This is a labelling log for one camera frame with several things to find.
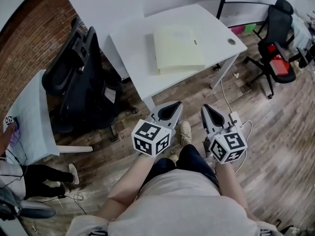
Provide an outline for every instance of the beige shirt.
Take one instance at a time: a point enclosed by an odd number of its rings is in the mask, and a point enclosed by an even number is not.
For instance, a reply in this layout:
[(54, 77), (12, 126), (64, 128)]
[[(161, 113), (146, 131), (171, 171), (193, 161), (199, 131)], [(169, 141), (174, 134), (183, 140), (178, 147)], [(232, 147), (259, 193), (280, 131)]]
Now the beige shirt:
[[(3, 175), (13, 175), (16, 177), (7, 177)], [(25, 197), (25, 182), (22, 168), (17, 164), (10, 164), (3, 160), (0, 160), (0, 187), (9, 187), (14, 195), (19, 199), (23, 200)]]
[(233, 199), (220, 196), (200, 173), (173, 170), (143, 186), (138, 199), (116, 221), (73, 219), (67, 236), (279, 236), (275, 226), (254, 222)]

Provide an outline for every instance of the chair wheel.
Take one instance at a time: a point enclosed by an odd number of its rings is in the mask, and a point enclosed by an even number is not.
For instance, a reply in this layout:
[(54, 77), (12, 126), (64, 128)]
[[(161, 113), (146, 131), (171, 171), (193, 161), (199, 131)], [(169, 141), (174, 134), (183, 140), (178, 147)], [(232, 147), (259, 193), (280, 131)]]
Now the chair wheel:
[(213, 68), (214, 71), (220, 71), (220, 69), (221, 69), (221, 67), (218, 66), (218, 65), (216, 65), (216, 66)]
[(132, 116), (132, 115), (135, 115), (137, 114), (139, 111), (137, 108), (135, 107), (130, 107), (129, 109), (126, 109), (126, 114), (127, 116)]
[(117, 140), (118, 140), (118, 134), (110, 139), (112, 143), (116, 142)]

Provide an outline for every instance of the red object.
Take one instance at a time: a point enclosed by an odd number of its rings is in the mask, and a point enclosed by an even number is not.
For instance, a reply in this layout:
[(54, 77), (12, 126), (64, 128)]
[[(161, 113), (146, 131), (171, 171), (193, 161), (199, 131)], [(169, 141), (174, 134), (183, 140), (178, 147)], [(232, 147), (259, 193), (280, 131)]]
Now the red object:
[[(277, 48), (275, 45), (270, 45), (268, 46), (268, 52), (272, 53), (275, 51)], [(278, 54), (273, 59), (270, 61), (270, 65), (272, 69), (274, 70), (275, 75), (277, 76), (284, 76), (288, 74), (288, 70), (290, 68), (290, 63), (285, 62), (283, 58)]]
[(241, 34), (244, 31), (244, 29), (245, 29), (245, 26), (235, 26), (235, 27), (230, 28), (230, 30), (235, 35)]

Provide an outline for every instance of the white slipper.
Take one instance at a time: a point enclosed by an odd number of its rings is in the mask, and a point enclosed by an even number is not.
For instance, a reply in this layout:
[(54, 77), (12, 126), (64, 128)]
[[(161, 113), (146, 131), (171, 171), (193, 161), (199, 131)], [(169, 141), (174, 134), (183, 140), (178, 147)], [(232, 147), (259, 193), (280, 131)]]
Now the white slipper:
[(69, 164), (69, 172), (73, 175), (73, 184), (79, 184), (80, 183), (80, 179), (79, 179), (79, 176), (78, 176), (78, 172), (77, 172), (77, 169), (75, 168), (75, 166), (70, 163)]

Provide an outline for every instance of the black wire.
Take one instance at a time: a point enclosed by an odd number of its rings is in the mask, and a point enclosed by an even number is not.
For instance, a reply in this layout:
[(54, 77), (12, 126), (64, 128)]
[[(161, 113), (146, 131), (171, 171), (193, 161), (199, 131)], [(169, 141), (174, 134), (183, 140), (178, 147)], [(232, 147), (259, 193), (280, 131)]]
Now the black wire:
[(22, 166), (21, 162), (19, 161), (19, 159), (11, 152), (11, 150), (9, 150), (8, 148), (6, 149), (7, 151), (10, 152), (11, 155), (13, 155), (14, 159), (17, 160), (17, 162), (19, 163), (20, 166)]
[[(73, 198), (72, 198), (72, 197), (69, 197), (69, 196), (66, 196), (66, 195), (65, 195), (65, 197), (70, 198), (70, 199), (73, 199), (74, 202), (77, 204), (77, 206), (79, 206), (79, 208), (84, 212), (84, 214), (87, 215), (87, 213), (84, 211), (84, 209), (83, 209), (83, 208), (79, 205), (79, 203), (77, 202), (77, 201), (83, 201), (83, 200), (84, 200), (84, 196), (83, 196), (82, 193), (76, 193), (76, 194), (74, 194), (74, 195), (73, 195)], [(40, 202), (46, 203), (46, 202), (53, 201), (53, 200), (56, 200), (56, 199), (59, 199), (59, 198), (54, 198), (54, 199), (50, 199), (50, 200), (47, 200), (47, 201), (40, 201)]]
[(45, 203), (45, 202), (49, 202), (49, 201), (53, 201), (55, 199), (58, 199), (58, 198), (54, 198), (54, 199), (50, 199), (50, 200), (47, 200), (47, 201), (40, 201), (41, 203)]
[(12, 161), (12, 163), (14, 164), (14, 161), (13, 161), (13, 159), (11, 157), (9, 157), (8, 155), (5, 155), (5, 157), (9, 158)]
[(84, 212), (84, 214), (87, 215), (87, 213), (84, 211), (84, 209), (79, 205), (79, 202), (77, 202), (77, 201), (82, 201), (82, 200), (84, 200), (84, 197), (83, 197), (82, 193), (74, 194), (74, 195), (73, 195), (73, 198), (72, 198), (72, 197), (69, 197), (69, 196), (66, 196), (66, 197), (73, 199), (74, 202), (75, 202), (75, 203), (80, 207), (80, 209)]
[[(28, 157), (26, 156), (26, 153), (25, 153), (25, 150), (22, 146), (22, 143), (20, 142), (20, 145), (21, 145), (21, 148), (24, 152), (24, 155), (25, 155), (25, 161), (24, 161), (24, 164), (26, 163), (26, 160), (28, 159)], [(22, 164), (20, 163), (19, 159), (7, 148), (6, 149), (7, 151), (9, 151), (11, 153), (11, 155), (14, 156), (14, 159), (17, 160), (17, 162), (19, 163), (20, 167), (22, 166)], [(25, 172), (21, 175), (21, 176), (15, 176), (15, 175), (0, 175), (0, 176), (3, 176), (3, 177), (19, 177), (20, 179), (14, 179), (12, 180), (10, 183), (6, 184), (4, 187), (0, 187), (0, 189), (4, 189), (6, 188), (8, 185), (10, 185), (11, 183), (13, 183), (14, 181), (21, 181), (22, 177), (24, 177), (24, 175), (26, 174), (26, 172), (28, 171), (28, 165), (26, 166), (26, 170)]]

